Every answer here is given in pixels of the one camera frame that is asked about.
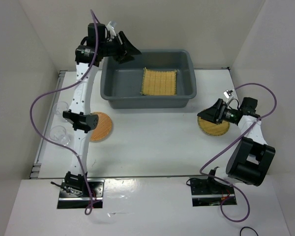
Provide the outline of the grey plastic bin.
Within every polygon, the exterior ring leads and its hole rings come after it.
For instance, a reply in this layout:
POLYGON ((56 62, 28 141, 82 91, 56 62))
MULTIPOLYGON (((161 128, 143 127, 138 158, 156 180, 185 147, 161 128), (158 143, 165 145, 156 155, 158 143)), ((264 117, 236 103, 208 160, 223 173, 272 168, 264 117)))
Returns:
POLYGON ((133 61, 118 64, 105 58, 100 81, 101 97, 113 109, 183 108, 197 94, 196 76, 190 54, 182 49, 142 50, 133 61), (176 71, 176 94, 141 93, 144 69, 176 71))

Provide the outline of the square bamboo mat tray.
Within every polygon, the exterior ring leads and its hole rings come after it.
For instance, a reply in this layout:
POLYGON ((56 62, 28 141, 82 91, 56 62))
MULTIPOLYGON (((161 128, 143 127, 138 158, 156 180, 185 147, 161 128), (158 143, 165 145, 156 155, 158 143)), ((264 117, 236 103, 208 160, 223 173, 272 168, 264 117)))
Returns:
POLYGON ((175 96, 177 94, 177 71, 155 71, 144 68, 141 95, 175 96))

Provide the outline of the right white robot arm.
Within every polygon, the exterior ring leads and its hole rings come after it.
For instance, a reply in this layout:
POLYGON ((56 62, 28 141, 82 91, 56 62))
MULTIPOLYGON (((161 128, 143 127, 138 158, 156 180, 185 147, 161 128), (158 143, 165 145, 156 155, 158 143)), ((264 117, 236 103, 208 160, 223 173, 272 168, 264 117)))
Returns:
POLYGON ((257 104, 256 99, 245 97, 238 109, 230 109, 225 101, 218 99, 213 106, 197 114, 213 124, 233 123, 241 132, 226 167, 214 170, 211 174, 215 176, 206 180, 206 189, 210 193, 217 193, 224 180, 228 184, 242 182, 260 186, 265 179, 276 151, 263 138, 260 115, 256 114, 257 104))

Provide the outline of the clear plastic cup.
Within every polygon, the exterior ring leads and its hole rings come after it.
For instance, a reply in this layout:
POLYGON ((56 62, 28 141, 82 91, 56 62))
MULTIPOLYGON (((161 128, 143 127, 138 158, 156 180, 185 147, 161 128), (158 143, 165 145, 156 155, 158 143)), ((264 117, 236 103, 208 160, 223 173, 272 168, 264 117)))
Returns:
POLYGON ((51 141, 63 146, 67 146, 71 141, 65 127, 61 125, 55 126, 50 130, 49 138, 51 141))
POLYGON ((59 101, 53 106, 53 113, 59 117, 63 118, 62 114, 64 111, 68 111, 69 106, 66 102, 64 101, 59 101))

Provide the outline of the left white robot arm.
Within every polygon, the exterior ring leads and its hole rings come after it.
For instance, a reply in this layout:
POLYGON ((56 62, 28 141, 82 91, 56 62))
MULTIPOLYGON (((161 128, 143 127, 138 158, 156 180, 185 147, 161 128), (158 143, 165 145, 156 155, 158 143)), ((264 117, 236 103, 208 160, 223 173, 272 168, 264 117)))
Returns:
POLYGON ((74 157, 64 182, 76 196, 83 196, 88 191, 85 178, 89 140, 99 120, 98 115, 90 111, 90 98, 99 63, 105 57, 112 57, 122 64, 134 60, 134 56, 140 53, 122 31, 110 38, 103 33, 98 38, 86 36, 75 51, 78 84, 69 109, 62 116, 72 124, 74 130, 74 157))

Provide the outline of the clear plastic cup near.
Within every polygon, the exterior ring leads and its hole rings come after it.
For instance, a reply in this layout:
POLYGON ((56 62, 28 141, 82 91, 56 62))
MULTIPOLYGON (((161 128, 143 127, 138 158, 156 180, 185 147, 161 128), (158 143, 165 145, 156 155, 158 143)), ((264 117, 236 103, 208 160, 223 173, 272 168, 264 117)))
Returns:
POLYGON ((50 130, 49 138, 51 141, 63 146, 67 146, 71 141, 65 127, 61 125, 55 126, 50 130))

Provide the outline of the round orange woven plate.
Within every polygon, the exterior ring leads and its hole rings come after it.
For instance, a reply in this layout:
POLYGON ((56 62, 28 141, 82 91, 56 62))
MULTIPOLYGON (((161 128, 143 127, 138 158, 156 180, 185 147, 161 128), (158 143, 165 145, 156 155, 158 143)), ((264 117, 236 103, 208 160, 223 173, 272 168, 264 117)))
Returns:
POLYGON ((111 118, 103 112, 93 112, 92 115, 98 115, 97 127, 93 130, 90 141, 102 141, 109 136, 113 129, 113 122, 111 118))

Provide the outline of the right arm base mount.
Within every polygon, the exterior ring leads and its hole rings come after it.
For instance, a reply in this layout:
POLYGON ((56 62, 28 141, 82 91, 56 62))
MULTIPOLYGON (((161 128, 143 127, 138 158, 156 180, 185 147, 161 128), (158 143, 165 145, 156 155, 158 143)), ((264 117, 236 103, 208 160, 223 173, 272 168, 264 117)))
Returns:
POLYGON ((187 180, 190 187, 193 207, 237 205, 235 191, 232 187, 221 184, 213 179, 192 177, 187 180))

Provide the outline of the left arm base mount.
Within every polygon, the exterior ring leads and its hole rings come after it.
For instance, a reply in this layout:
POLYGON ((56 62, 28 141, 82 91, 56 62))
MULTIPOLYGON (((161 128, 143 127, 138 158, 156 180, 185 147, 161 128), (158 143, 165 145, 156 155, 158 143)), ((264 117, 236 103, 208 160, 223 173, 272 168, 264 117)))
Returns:
MULTIPOLYGON (((105 180, 90 178, 88 179, 88 183, 92 193, 93 208, 102 208, 105 180)), ((64 180, 61 184, 53 181, 51 181, 50 184, 59 188, 57 209, 86 208, 91 203, 91 198, 87 189, 85 189, 84 192, 81 192, 71 187, 66 187, 64 180)))

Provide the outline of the clear plastic cup far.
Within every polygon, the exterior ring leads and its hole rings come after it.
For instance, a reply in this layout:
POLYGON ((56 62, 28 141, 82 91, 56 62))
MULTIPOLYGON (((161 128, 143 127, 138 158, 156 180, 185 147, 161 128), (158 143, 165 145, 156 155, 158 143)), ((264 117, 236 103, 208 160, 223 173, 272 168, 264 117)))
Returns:
POLYGON ((59 117, 63 118, 62 114, 64 111, 68 111, 69 106, 66 102, 64 101, 59 101, 53 106, 53 113, 59 117))

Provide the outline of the round green-rimmed bamboo plate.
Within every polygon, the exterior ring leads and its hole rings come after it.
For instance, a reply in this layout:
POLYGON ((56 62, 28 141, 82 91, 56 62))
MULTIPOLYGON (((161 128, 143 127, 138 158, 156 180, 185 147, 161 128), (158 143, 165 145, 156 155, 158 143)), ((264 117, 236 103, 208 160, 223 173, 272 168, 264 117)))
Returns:
POLYGON ((209 136, 222 136, 230 129, 230 123, 222 121, 221 124, 214 124, 200 117, 197 118, 199 128, 209 136))

